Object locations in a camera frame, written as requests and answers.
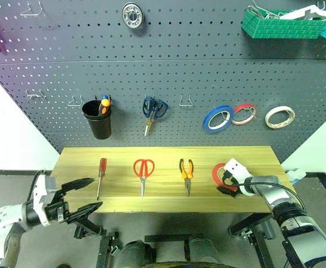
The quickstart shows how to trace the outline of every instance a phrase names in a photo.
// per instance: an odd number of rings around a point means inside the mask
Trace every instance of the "wooden tabletop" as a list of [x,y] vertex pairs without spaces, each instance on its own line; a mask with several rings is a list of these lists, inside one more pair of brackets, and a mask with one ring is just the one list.
[[[96,202],[98,166],[107,158],[106,176],[101,184],[97,212],[269,212],[261,197],[240,195],[232,198],[216,190],[211,177],[214,166],[235,158],[253,175],[276,175],[293,189],[278,159],[269,146],[229,147],[103,147],[64,148],[52,175],[57,186],[80,179],[96,181],[65,196],[70,211]],[[194,165],[190,197],[186,196],[179,161]],[[133,172],[137,159],[152,159],[155,170],[145,183],[140,197],[140,180]]]

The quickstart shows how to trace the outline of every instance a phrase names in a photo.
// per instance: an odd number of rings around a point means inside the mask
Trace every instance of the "green basket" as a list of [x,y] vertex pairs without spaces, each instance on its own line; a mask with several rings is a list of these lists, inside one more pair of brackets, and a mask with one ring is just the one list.
[[[269,9],[278,14],[289,13],[292,10]],[[242,23],[244,29],[252,38],[298,38],[316,39],[321,34],[326,21],[321,20],[279,20],[277,18],[263,19],[246,11]]]

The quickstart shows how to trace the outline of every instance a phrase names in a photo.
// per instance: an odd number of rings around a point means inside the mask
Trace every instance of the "screwdriver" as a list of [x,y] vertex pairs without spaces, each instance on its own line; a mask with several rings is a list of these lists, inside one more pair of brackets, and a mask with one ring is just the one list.
[[100,161],[100,173],[99,173],[100,180],[98,182],[97,200],[98,200],[98,198],[100,196],[101,180],[104,177],[104,175],[106,175],[106,166],[107,166],[107,159],[106,158],[101,158],[101,161]]

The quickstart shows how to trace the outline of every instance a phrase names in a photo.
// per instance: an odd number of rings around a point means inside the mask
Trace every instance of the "gray pegboard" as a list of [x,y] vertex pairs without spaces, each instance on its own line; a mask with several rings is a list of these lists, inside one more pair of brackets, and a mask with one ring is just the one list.
[[[271,145],[283,161],[326,120],[326,40],[253,40],[240,28],[250,1],[138,1],[144,28],[121,20],[124,1],[41,1],[43,15],[22,17],[26,2],[0,1],[0,83],[60,152],[67,146]],[[299,1],[265,7],[298,8]],[[26,98],[42,90],[46,99]],[[74,95],[112,95],[112,136],[95,140]],[[166,118],[144,138],[144,95],[166,101]],[[191,94],[193,108],[178,106]],[[257,119],[210,135],[214,107],[253,103]],[[264,123],[288,105],[295,121]]]

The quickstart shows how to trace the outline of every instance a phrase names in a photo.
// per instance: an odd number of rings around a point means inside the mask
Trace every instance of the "scissor handle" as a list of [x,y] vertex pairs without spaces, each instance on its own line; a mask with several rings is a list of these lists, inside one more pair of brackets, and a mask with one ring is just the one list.
[[155,99],[146,97],[143,101],[143,113],[146,118],[149,118],[155,107]]
[[[135,168],[135,166],[137,165],[138,162],[141,162],[139,173],[136,171],[136,168]],[[153,168],[150,173],[148,173],[147,162],[150,162],[153,164]],[[141,177],[146,177],[146,178],[149,177],[153,173],[154,169],[155,169],[155,164],[154,164],[154,161],[152,161],[151,159],[146,159],[146,160],[138,159],[133,164],[133,171],[134,171],[135,175],[137,175],[140,178]]]
[[169,105],[162,100],[159,100],[155,105],[154,119],[162,118],[167,112]]

